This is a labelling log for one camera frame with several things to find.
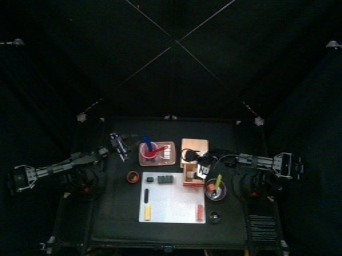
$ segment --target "white sheet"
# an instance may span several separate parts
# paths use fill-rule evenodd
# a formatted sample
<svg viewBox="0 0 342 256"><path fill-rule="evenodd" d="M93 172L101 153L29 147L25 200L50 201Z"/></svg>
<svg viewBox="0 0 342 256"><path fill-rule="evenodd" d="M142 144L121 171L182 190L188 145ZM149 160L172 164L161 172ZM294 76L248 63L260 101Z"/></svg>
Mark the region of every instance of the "white sheet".
<svg viewBox="0 0 342 256"><path fill-rule="evenodd" d="M173 184L158 184L158 176L174 176ZM204 187L184 186L184 173L145 172L142 177L140 222L160 223L206 223L206 206ZM149 189L152 220L145 220L145 190ZM198 220L198 205L204 205L204 220Z"/></svg>

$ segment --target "dark enclosure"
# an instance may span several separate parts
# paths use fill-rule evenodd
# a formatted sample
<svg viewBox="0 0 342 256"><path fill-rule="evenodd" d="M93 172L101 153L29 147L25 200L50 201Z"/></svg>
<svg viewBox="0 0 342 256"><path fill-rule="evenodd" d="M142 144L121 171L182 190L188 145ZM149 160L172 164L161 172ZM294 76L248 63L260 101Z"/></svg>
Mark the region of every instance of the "dark enclosure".
<svg viewBox="0 0 342 256"><path fill-rule="evenodd" d="M341 38L336 0L0 1L0 254L38 255L59 202L50 185L11 197L6 173L70 156L85 113L262 117L269 154L305 160L280 200L294 255L342 255Z"/></svg>

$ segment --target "metal rod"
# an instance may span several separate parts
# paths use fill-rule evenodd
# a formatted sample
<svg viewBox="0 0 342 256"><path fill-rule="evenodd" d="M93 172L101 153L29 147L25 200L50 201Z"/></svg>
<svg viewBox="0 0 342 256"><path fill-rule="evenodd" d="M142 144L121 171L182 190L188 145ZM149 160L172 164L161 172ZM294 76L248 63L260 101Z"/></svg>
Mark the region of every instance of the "metal rod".
<svg viewBox="0 0 342 256"><path fill-rule="evenodd" d="M161 25L148 16L148 14L138 8L132 1L126 0L126 2L134 7L134 9L150 20L150 22L165 32L166 35L172 36L169 32L162 28Z"/></svg>
<svg viewBox="0 0 342 256"><path fill-rule="evenodd" d="M170 49L172 49L172 47L169 47L162 53L160 53L160 54L156 56L156 58L153 58L153 59L148 62L148 64L144 65L144 67L140 68L140 69L133 73L133 75L132 75L130 77L127 77L127 78L125 79L125 81L123 81L121 84L118 84L118 85L115 86L115 90L119 89L119 87L122 87L122 86L133 79L133 77L134 77L148 66L150 66L150 64L152 64Z"/></svg>
<svg viewBox="0 0 342 256"><path fill-rule="evenodd" d="M230 1L180 40L185 40L237 0Z"/></svg>
<svg viewBox="0 0 342 256"><path fill-rule="evenodd" d="M190 50L186 48L186 46L177 41L177 44L182 47L182 49L189 53L189 55L194 58L194 60L200 63L200 65L206 69L206 71L210 73L210 75L216 78L216 80L224 85L224 87L229 90L228 84L221 80L221 78L214 74L214 72L209 69L209 67L201 62L201 60L197 58L197 56L190 52Z"/></svg>

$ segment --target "wooden block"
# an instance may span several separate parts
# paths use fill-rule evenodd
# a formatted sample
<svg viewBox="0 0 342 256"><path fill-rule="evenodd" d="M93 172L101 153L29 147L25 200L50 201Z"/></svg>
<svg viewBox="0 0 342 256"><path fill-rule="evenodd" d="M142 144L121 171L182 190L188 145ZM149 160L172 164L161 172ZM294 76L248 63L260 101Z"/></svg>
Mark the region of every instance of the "wooden block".
<svg viewBox="0 0 342 256"><path fill-rule="evenodd" d="M152 220L152 205L145 206L145 220Z"/></svg>

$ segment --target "round container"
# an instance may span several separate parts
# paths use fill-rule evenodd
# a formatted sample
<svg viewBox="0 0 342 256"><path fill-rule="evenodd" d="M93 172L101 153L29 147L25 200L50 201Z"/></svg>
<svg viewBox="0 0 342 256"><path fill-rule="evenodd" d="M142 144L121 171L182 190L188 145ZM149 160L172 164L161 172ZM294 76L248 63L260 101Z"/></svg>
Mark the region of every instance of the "round container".
<svg viewBox="0 0 342 256"><path fill-rule="evenodd" d="M134 184L140 181L140 173L137 171L130 171L127 174L127 181Z"/></svg>
<svg viewBox="0 0 342 256"><path fill-rule="evenodd" d="M209 219L213 223L218 223L221 221L221 215L218 212L212 212L209 215Z"/></svg>
<svg viewBox="0 0 342 256"><path fill-rule="evenodd" d="M225 198L228 194L228 188L224 182L221 182L218 189L213 189L213 185L216 186L217 179L210 179L206 182L206 196L213 201L220 201Z"/></svg>
<svg viewBox="0 0 342 256"><path fill-rule="evenodd" d="M153 144L153 150L158 149L157 143L152 142L152 144ZM157 154L160 153L160 152L157 152L152 157L148 157L148 156L145 155L146 152L149 152L149 147L148 147L146 143L142 143L142 146L141 146L141 155L142 155L142 157L144 157L146 160L154 160L156 157L157 157Z"/></svg>

